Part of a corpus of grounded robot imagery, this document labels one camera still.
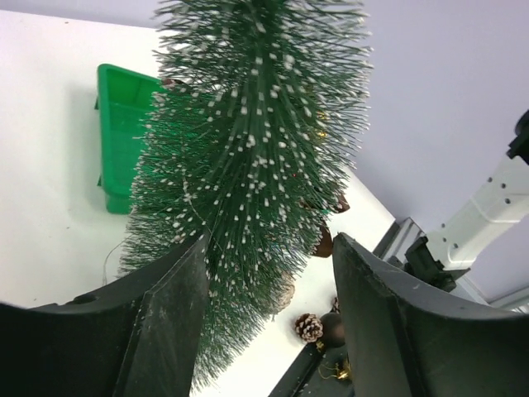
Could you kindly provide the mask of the dark brown bauble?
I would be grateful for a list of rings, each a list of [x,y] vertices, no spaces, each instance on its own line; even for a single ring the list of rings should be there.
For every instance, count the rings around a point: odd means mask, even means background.
[[[322,323],[321,340],[327,348],[338,348],[345,344],[345,330],[339,313],[326,313],[320,319]]]

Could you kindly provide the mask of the pine cone pair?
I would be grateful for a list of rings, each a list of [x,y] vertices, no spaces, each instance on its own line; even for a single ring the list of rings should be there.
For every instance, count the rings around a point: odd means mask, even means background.
[[[332,301],[331,301],[331,311],[333,313],[339,313],[340,312],[339,300],[338,300],[337,297],[333,298]]]

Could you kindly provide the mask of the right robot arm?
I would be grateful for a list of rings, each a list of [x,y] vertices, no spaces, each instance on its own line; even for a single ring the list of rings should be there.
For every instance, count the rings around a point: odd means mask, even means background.
[[[451,292],[478,255],[528,214],[528,114],[498,167],[462,208],[441,226],[419,237],[405,252],[403,269]]]

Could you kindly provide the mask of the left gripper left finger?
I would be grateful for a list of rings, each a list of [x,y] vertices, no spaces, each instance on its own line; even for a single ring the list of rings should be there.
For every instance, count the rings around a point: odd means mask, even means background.
[[[188,395],[207,306],[207,243],[190,237],[66,304],[2,304],[2,395]]]

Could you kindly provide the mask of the small green christmas tree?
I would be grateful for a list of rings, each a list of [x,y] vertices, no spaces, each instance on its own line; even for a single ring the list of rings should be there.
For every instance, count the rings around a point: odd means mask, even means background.
[[[340,209],[369,126],[360,1],[163,1],[161,86],[131,186],[122,275],[205,241],[192,387],[262,330]]]

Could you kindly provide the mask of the brown ribbon bow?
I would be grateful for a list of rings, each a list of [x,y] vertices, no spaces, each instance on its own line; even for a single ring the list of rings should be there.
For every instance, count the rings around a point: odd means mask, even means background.
[[[321,216],[319,217],[319,241],[313,247],[311,256],[328,258],[333,252],[333,240],[330,229],[326,222],[326,216],[329,214],[344,213],[350,209],[350,205],[346,200],[343,191],[340,191],[336,196],[336,199],[332,204],[319,204],[311,201],[302,200],[301,205],[309,210],[318,211]]]

